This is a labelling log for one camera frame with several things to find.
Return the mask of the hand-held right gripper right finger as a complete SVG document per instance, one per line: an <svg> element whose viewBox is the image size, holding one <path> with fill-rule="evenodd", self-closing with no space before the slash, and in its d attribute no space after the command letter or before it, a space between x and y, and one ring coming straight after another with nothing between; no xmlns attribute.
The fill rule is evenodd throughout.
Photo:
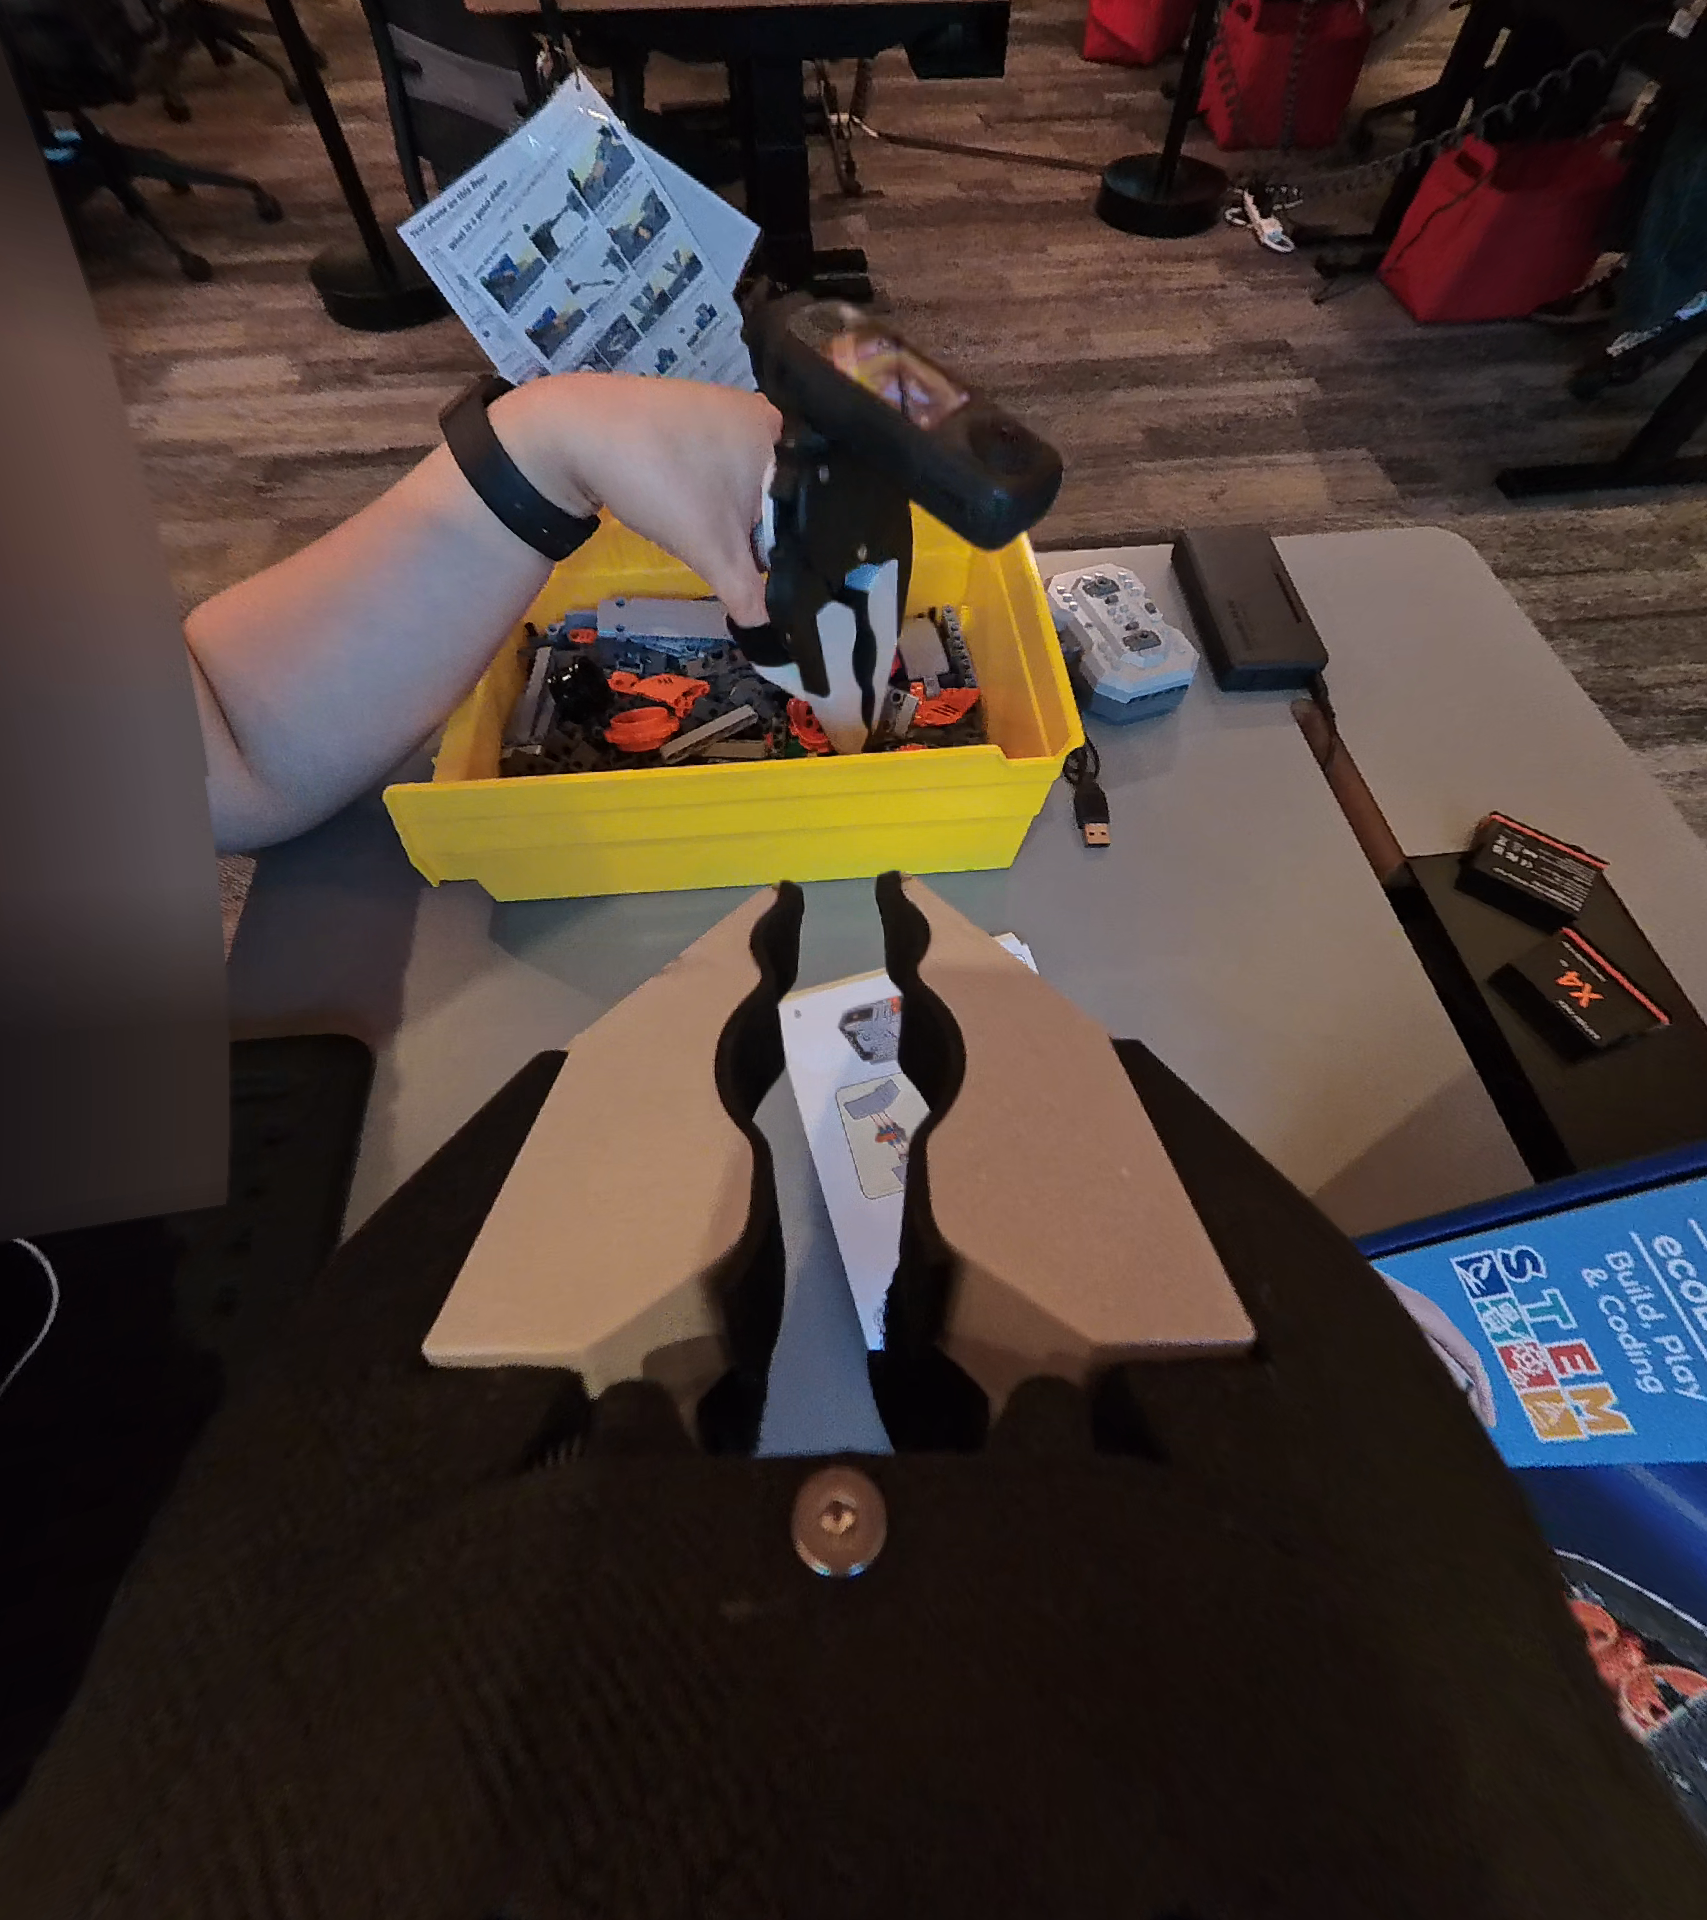
<svg viewBox="0 0 1707 1920"><path fill-rule="evenodd" d="M927 883L887 875L877 907L900 1067L930 1103L887 1359L1015 1388L1250 1350L1250 1310L1105 1026Z"/></svg>

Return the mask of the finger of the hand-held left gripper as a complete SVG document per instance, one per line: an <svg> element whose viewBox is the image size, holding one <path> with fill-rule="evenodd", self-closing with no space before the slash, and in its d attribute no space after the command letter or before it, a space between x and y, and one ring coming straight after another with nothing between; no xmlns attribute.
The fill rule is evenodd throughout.
<svg viewBox="0 0 1707 1920"><path fill-rule="evenodd" d="M900 643L904 569L898 557L862 565L862 727L875 727L887 708L888 676Z"/></svg>
<svg viewBox="0 0 1707 1920"><path fill-rule="evenodd" d="M788 650L839 755L862 755L871 736L868 598L868 589L843 589L819 607L792 613L788 624Z"/></svg>

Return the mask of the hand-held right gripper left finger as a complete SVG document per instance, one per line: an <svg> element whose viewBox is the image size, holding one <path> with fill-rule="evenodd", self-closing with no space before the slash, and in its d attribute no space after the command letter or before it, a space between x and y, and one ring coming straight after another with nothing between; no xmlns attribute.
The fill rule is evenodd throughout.
<svg viewBox="0 0 1707 1920"><path fill-rule="evenodd" d="M434 1365L605 1388L710 1349L766 1382L788 1259L756 1117L803 915L800 887L756 893L575 1041L425 1340Z"/></svg>

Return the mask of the pile of building block pieces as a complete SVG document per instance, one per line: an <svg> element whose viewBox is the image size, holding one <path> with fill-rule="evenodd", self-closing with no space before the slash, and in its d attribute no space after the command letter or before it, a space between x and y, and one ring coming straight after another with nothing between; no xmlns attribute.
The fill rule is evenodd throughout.
<svg viewBox="0 0 1707 1920"><path fill-rule="evenodd" d="M599 733L551 723L556 655L592 655L617 691ZM501 777L551 780L811 761L833 755L813 707L774 687L714 598L605 598L525 627L506 711ZM984 707L958 607L904 624L868 752L984 748Z"/></svg>

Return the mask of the yellow plastic bin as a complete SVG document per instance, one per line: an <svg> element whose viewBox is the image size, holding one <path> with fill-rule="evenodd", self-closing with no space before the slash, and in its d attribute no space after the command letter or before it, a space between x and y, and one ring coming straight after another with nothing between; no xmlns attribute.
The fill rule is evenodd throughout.
<svg viewBox="0 0 1707 1920"><path fill-rule="evenodd" d="M431 881L498 900L605 897L1007 868L1083 742L1028 537L968 546L916 511L906 607L955 605L983 681L984 743L713 769L501 780L521 636L447 721L434 782L386 787Z"/></svg>

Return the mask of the person's left forearm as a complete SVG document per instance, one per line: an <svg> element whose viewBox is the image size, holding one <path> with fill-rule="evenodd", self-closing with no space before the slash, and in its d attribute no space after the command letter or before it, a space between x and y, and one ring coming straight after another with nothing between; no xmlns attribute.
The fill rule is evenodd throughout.
<svg viewBox="0 0 1707 1920"><path fill-rule="evenodd" d="M215 848L284 842L389 780L549 572L437 450L324 540L191 610Z"/></svg>

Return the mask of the black desk leg column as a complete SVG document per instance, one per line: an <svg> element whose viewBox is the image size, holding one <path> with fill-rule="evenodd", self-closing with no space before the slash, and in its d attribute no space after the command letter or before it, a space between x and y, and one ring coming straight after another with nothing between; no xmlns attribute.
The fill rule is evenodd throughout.
<svg viewBox="0 0 1707 1920"><path fill-rule="evenodd" d="M871 303L862 251L816 251L804 64L853 58L856 4L750 4L729 29L729 97L746 152L746 210L762 231L756 267L774 289Z"/></svg>

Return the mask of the person's left hand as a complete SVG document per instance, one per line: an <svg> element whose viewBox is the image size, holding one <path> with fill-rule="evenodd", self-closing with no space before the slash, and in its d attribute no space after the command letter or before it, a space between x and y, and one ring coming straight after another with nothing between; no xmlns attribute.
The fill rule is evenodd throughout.
<svg viewBox="0 0 1707 1920"><path fill-rule="evenodd" d="M766 620L753 534L781 440L762 395L685 379L546 374L488 411L565 515L607 511L695 569L743 627Z"/></svg>

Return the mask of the instruction booklet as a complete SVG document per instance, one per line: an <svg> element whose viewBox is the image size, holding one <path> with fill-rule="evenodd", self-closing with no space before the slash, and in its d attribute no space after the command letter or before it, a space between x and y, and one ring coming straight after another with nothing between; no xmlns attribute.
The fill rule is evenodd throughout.
<svg viewBox="0 0 1707 1920"><path fill-rule="evenodd" d="M910 1148L930 1114L900 1069L900 996L887 974L808 987L781 1002L781 1034L848 1289L877 1350L900 1262Z"/></svg>

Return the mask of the grey blue battery module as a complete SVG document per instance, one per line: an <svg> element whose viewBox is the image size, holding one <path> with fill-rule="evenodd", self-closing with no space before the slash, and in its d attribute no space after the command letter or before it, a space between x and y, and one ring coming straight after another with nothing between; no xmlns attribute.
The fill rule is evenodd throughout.
<svg viewBox="0 0 1707 1920"><path fill-rule="evenodd" d="M1048 605L1087 714L1141 723L1183 707L1199 655L1136 572L1119 565L1062 569L1048 581Z"/></svg>

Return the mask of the black wristband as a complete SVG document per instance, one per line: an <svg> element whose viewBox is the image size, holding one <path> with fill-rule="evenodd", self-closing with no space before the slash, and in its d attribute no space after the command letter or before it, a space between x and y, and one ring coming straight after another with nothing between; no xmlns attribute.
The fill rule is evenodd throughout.
<svg viewBox="0 0 1707 1920"><path fill-rule="evenodd" d="M441 440L482 507L549 565L565 565L602 530L599 515L566 515L514 464L492 424L492 405L514 393L504 374L480 374L438 415Z"/></svg>

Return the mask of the printed paper sheets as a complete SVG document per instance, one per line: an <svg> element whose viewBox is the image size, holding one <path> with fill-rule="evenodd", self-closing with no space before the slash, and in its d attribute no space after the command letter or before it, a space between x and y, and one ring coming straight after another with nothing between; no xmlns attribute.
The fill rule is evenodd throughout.
<svg viewBox="0 0 1707 1920"><path fill-rule="evenodd" d="M511 385L586 370L756 389L734 294L759 226L582 75L401 238Z"/></svg>

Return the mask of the black power adapter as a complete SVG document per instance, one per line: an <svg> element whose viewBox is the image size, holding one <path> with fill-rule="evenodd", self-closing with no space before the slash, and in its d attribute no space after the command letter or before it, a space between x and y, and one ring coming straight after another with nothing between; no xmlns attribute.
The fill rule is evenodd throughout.
<svg viewBox="0 0 1707 1920"><path fill-rule="evenodd" d="M1325 674L1321 633L1270 531L1184 530L1174 540L1174 575L1224 691L1311 691Z"/></svg>

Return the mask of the black round stand base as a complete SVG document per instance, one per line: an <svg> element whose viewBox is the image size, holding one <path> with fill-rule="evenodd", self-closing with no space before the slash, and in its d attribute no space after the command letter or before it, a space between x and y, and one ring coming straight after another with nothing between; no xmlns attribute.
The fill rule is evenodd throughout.
<svg viewBox="0 0 1707 1920"><path fill-rule="evenodd" d="M1107 226L1152 238L1189 238L1221 222L1231 181L1221 165L1184 152L1184 136L1203 101L1205 58L1216 24L1221 4L1197 4L1161 155L1129 155L1105 170L1094 212Z"/></svg>
<svg viewBox="0 0 1707 1920"><path fill-rule="evenodd" d="M311 263L311 281L326 313L356 332L405 332L447 318L447 303L434 280L398 248L398 235L380 222L363 181L351 142L347 139L324 64L313 53L293 4L267 4L277 36L299 85L306 111L324 139L342 204L358 238L328 248Z"/></svg>

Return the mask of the black battery red label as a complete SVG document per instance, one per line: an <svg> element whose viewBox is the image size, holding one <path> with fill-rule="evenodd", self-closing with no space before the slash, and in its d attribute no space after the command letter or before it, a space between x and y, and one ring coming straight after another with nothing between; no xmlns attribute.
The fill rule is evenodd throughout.
<svg viewBox="0 0 1707 1920"><path fill-rule="evenodd" d="M1585 1063L1674 1026L1576 928L1560 928L1489 977L1498 993L1566 1063Z"/></svg>
<svg viewBox="0 0 1707 1920"><path fill-rule="evenodd" d="M1579 919L1605 859L1509 819L1488 813L1462 855L1459 888L1547 929Z"/></svg>

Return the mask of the red bag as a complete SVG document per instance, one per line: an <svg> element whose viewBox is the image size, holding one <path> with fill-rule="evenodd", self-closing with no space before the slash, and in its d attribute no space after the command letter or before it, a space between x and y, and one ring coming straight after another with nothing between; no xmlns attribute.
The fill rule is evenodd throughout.
<svg viewBox="0 0 1707 1920"><path fill-rule="evenodd" d="M1193 0L1090 0L1081 58L1093 64L1150 66L1184 50Z"/></svg>
<svg viewBox="0 0 1707 1920"><path fill-rule="evenodd" d="M1332 149L1369 48L1366 4L1228 4L1203 85L1215 146Z"/></svg>
<svg viewBox="0 0 1707 1920"><path fill-rule="evenodd" d="M1601 255L1601 226L1633 130L1576 139L1464 139L1437 157L1380 265L1421 322L1504 322L1575 294Z"/></svg>

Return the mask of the blue robot kit box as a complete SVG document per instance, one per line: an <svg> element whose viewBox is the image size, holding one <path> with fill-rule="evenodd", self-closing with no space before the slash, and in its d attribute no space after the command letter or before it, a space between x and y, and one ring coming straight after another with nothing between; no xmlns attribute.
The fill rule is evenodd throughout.
<svg viewBox="0 0 1707 1920"><path fill-rule="evenodd" d="M1707 1841L1707 1143L1360 1250L1520 1474L1620 1724Z"/></svg>

